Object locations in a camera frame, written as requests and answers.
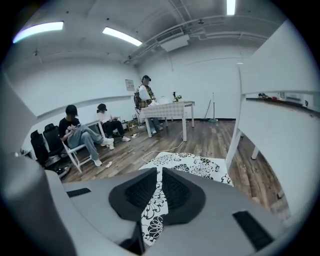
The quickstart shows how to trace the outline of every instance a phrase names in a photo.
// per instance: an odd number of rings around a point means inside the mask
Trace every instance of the black t-shirt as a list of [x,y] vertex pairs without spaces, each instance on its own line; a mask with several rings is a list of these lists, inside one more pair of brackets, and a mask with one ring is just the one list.
[[68,127],[76,127],[78,124],[80,124],[78,118],[74,118],[72,121],[68,121],[65,118],[61,119],[61,121],[59,122],[59,137],[62,138],[70,132]]

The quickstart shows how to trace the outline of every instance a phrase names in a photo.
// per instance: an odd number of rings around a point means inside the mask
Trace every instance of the rug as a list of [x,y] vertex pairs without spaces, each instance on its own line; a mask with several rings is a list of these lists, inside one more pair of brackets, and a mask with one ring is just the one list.
[[160,152],[156,158],[144,164],[139,170],[157,168],[156,190],[141,214],[142,237],[145,247],[152,246],[163,231],[163,216],[168,214],[168,204],[162,191],[162,168],[172,168],[205,179],[233,186],[227,173],[225,160],[206,158],[191,153]]

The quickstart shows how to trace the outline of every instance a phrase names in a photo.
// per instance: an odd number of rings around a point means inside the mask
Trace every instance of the checkered tablecloth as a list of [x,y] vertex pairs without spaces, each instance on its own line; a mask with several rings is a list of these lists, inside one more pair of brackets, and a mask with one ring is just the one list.
[[183,117],[185,115],[184,101],[148,106],[141,109],[142,118]]

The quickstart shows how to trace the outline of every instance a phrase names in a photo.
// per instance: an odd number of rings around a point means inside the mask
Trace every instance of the ceiling light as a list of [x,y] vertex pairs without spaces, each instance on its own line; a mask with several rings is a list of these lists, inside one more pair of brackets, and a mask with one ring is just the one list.
[[107,35],[110,35],[110,36],[113,36],[113,37],[116,37],[116,38],[120,38],[122,40],[125,40],[131,44],[134,44],[135,46],[140,46],[142,44],[142,42],[140,42],[139,40],[127,35],[127,34],[124,34],[122,32],[119,32],[117,30],[114,30],[112,28],[109,28],[109,27],[106,27],[102,33],[104,34],[107,34]]
[[22,31],[20,31],[13,39],[13,43],[16,43],[20,41],[21,39],[24,39],[26,37],[29,37],[34,34],[38,34],[41,32],[46,32],[46,31],[54,31],[54,30],[62,30],[64,26],[64,23],[61,22],[51,22],[51,23],[45,23],[45,24],[40,24],[40,25],[35,25],[32,27],[28,27]]
[[226,0],[226,15],[235,15],[236,0]]

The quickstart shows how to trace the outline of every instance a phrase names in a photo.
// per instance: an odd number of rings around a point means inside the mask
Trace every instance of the person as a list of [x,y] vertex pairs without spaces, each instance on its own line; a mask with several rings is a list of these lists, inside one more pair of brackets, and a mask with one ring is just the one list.
[[96,166],[101,166],[102,162],[99,159],[99,154],[94,145],[94,142],[101,146],[113,144],[113,138],[103,138],[95,133],[84,124],[80,124],[78,110],[75,105],[68,105],[65,109],[65,118],[59,123],[59,137],[70,149],[74,149],[79,145],[85,144],[90,153],[91,159]]
[[[113,137],[113,130],[117,129],[120,136],[122,137],[123,142],[129,142],[130,139],[125,136],[125,130],[122,126],[122,123],[117,120],[117,117],[111,117],[107,114],[107,107],[105,104],[101,103],[97,107],[97,116],[99,121],[101,122],[102,126],[104,126],[106,135],[108,138]],[[110,150],[113,150],[115,147],[113,144],[109,146]]]
[[[141,110],[143,108],[148,107],[152,101],[157,101],[153,91],[151,90],[151,87],[149,86],[149,83],[151,81],[151,78],[148,75],[144,75],[141,80],[141,85],[135,90],[134,93],[134,104],[135,108],[137,110]],[[150,99],[148,100],[141,100],[139,95],[139,88],[141,86],[145,86],[146,91],[148,92]],[[156,134],[157,131],[163,130],[163,128],[160,126],[159,120],[157,117],[153,117],[153,121],[150,121],[150,118],[147,118],[150,126],[151,133]]]

